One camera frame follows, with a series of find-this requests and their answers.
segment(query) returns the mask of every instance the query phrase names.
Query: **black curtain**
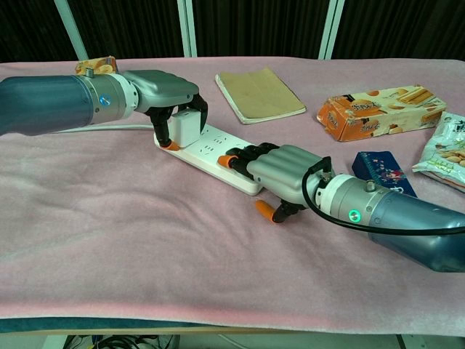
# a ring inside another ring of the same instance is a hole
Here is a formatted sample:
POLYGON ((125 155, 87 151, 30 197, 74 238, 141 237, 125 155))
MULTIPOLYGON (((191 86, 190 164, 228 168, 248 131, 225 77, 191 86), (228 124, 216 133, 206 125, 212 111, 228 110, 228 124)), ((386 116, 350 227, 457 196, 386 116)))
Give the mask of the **black curtain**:
POLYGON ((194 0, 199 56, 318 58, 329 0, 194 0))
POLYGON ((89 58, 180 57, 176 0, 68 0, 89 58))
POLYGON ((465 60, 464 0, 346 0, 335 59, 465 60))
POLYGON ((77 59, 53 0, 0 0, 0 63, 77 59))

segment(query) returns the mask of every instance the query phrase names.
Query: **pink blanket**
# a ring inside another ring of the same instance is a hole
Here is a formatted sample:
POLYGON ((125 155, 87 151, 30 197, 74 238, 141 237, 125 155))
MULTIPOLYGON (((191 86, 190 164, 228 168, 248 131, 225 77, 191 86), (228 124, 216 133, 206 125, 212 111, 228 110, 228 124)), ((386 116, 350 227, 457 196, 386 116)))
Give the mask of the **pink blanket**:
MULTIPOLYGON (((8 76, 71 74, 74 62, 7 63, 8 76)), ((465 63, 206 57, 122 60, 195 82, 208 122, 252 143, 331 155, 391 151, 421 198, 464 195, 410 170, 433 129, 338 143, 315 120, 332 95, 423 84, 465 114, 465 63), (214 83, 268 65, 305 114, 244 126, 214 83)), ((123 123, 146 123, 135 113, 123 123)), ((0 137, 0 318, 96 316, 361 334, 465 336, 465 274, 435 273, 302 212, 272 225, 256 198, 155 148, 150 130, 0 137)), ((267 191, 259 198, 277 205, 267 191)))

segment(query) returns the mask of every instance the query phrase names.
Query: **power strip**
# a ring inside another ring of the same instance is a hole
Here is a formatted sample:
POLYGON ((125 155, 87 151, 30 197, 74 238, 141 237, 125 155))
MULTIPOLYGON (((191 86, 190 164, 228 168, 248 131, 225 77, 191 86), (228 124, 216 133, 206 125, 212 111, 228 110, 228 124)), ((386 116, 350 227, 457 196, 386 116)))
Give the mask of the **power strip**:
MULTIPOLYGON (((153 139, 157 147, 159 147, 155 134, 153 134, 153 139)), ((250 144, 221 129, 206 124, 200 138, 191 145, 178 151, 164 151, 253 196, 262 189, 260 185, 233 169, 227 169, 217 163, 218 157, 225 155, 229 149, 243 148, 250 144)))

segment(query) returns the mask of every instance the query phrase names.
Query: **orange fingertip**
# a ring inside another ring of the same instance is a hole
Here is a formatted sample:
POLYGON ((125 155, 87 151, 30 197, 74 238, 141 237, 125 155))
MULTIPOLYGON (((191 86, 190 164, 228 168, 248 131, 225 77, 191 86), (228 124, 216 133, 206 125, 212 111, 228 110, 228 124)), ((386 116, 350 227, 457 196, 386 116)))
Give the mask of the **orange fingertip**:
POLYGON ((273 215, 275 213, 275 209, 271 205, 269 205, 266 201, 263 201, 263 200, 255 201, 255 208, 258 210, 258 212, 260 212, 260 214, 263 217, 265 217, 270 222, 273 222, 273 215))
POLYGON ((218 164, 220 164, 221 166, 223 167, 226 167, 228 169, 230 169, 230 161, 231 159, 237 159, 238 157, 236 155, 221 155, 217 162, 218 164))
POLYGON ((169 145, 167 147, 163 147, 163 149, 165 149, 167 151, 178 151, 181 148, 178 146, 178 144, 171 141, 171 143, 169 143, 169 145))

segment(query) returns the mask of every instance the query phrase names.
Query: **green indicator light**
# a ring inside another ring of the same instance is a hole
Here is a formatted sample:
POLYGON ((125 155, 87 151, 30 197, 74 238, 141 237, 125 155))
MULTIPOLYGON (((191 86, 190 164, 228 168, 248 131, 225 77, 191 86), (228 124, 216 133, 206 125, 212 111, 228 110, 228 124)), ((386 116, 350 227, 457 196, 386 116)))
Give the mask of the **green indicator light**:
POLYGON ((359 223, 362 220, 362 215, 356 209, 351 209, 349 212, 349 219, 353 221, 353 223, 359 223))

